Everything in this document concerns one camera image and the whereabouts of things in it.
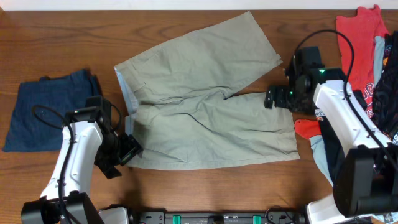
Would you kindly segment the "khaki shorts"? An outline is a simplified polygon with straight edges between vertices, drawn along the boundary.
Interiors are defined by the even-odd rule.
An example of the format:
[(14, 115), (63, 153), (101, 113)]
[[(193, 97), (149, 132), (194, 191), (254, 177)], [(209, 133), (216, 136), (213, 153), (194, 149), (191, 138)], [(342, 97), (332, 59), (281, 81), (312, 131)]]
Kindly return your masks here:
[(197, 170), (299, 158), (292, 114), (242, 94), (281, 64), (250, 12), (166, 41), (115, 66), (131, 133), (131, 167)]

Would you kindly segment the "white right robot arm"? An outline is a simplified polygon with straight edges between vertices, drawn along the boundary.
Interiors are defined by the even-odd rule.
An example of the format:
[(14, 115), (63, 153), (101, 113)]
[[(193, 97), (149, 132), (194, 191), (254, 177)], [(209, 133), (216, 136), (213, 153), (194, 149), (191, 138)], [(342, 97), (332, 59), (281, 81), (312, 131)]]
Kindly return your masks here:
[(333, 193), (307, 205), (309, 223), (343, 223), (397, 211), (397, 146), (368, 118), (340, 69), (311, 69), (270, 86), (264, 102), (291, 111), (320, 110), (343, 149)]

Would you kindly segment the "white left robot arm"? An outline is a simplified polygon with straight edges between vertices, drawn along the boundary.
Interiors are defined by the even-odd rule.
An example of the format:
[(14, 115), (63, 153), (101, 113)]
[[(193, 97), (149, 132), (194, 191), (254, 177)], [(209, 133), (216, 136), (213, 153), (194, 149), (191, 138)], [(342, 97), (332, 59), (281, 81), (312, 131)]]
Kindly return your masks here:
[(130, 135), (105, 134), (97, 123), (80, 121), (64, 127), (62, 148), (54, 172), (40, 198), (26, 202), (23, 223), (129, 223), (125, 207), (97, 211), (89, 198), (94, 166), (109, 179), (142, 151)]

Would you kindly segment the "red t-shirt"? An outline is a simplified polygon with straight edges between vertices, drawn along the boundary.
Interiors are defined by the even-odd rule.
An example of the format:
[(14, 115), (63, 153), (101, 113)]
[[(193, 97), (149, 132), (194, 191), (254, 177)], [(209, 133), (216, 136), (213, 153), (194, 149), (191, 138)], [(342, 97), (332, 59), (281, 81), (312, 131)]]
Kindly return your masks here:
[[(354, 47), (354, 64), (349, 76), (349, 83), (353, 90), (361, 90), (367, 108), (366, 114), (372, 118), (374, 62), (376, 37), (389, 34), (381, 17), (381, 9), (375, 4), (373, 8), (358, 7), (354, 17), (336, 17), (336, 30), (350, 40)], [(347, 73), (351, 61), (351, 51), (342, 37), (338, 37), (343, 71)], [(297, 120), (294, 124), (295, 132), (305, 139), (321, 135), (318, 121)]]

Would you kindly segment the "black orange patterned jersey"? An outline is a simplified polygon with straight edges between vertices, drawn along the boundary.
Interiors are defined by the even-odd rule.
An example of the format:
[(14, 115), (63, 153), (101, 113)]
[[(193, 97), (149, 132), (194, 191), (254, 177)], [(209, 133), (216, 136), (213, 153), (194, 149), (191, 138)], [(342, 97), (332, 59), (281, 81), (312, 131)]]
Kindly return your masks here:
[[(384, 45), (384, 59), (379, 81), (373, 93), (374, 124), (387, 134), (393, 144), (397, 144), (397, 31), (387, 34)], [(317, 166), (332, 184), (344, 160), (343, 148), (331, 127), (324, 118), (319, 122), (320, 136), (310, 138)]]

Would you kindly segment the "folded navy blue shorts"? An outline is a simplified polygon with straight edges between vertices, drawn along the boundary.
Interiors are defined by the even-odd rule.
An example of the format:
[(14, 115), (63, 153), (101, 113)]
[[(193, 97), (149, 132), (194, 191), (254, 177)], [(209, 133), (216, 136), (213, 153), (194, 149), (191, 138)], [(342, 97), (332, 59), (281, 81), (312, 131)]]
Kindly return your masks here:
[(62, 145), (62, 119), (83, 108), (88, 97), (100, 95), (98, 81), (88, 70), (60, 78), (42, 77), (19, 85), (4, 152), (56, 151)]

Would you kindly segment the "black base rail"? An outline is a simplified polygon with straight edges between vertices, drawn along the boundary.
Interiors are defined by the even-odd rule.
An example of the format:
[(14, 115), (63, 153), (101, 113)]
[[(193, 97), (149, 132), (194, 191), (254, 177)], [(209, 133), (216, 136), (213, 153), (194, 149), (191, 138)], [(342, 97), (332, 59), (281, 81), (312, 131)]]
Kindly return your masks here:
[(306, 214), (282, 208), (254, 213), (141, 212), (132, 221), (138, 224), (306, 224)]

